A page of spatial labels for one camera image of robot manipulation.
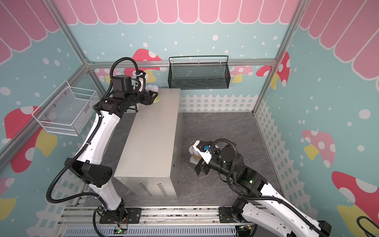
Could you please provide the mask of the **green label can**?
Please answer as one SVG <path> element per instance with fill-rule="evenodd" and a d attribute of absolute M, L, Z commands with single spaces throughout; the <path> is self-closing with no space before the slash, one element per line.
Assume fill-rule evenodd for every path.
<path fill-rule="evenodd" d="M 145 91 L 149 93 L 151 103 L 157 103 L 160 100 L 158 86 L 147 86 Z"/>

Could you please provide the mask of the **yellow label can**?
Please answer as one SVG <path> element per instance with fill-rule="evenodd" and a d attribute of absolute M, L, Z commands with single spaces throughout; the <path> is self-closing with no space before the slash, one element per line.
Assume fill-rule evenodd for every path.
<path fill-rule="evenodd" d="M 191 163 L 197 165 L 198 162 L 202 159 L 201 155 L 199 154 L 199 152 L 197 152 L 196 150 L 193 149 L 193 146 L 189 147 L 189 153 L 191 154 L 189 161 Z"/>

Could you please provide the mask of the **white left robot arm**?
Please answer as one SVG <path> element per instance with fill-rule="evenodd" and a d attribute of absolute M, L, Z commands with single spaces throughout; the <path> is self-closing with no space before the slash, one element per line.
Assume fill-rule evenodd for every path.
<path fill-rule="evenodd" d="M 112 65 L 110 79 L 106 94 L 93 106 L 96 119 L 89 135 L 75 156 L 66 159 L 64 168 L 47 189 L 46 200 L 50 203 L 62 203 L 85 195 L 93 196 L 102 204 L 97 212 L 107 220 L 119 223 L 125 220 L 127 211 L 124 201 L 112 184 L 112 169 L 102 165 L 101 161 L 123 115 L 128 110 L 137 111 L 138 104 L 152 105 L 158 92 L 145 89 L 146 73 L 130 57 L 123 57 Z M 53 189 L 67 170 L 88 184 L 92 191 L 60 199 L 53 198 Z"/>

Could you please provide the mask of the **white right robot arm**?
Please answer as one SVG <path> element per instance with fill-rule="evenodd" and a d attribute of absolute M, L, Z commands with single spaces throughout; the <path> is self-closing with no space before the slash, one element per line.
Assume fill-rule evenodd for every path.
<path fill-rule="evenodd" d="M 329 223 L 317 221 L 291 204 L 266 178 L 245 165 L 243 156 L 230 140 L 197 140 L 192 152 L 201 157 L 194 168 L 197 174 L 214 170 L 238 194 L 231 208 L 235 221 L 254 223 L 279 237 L 330 236 Z"/>

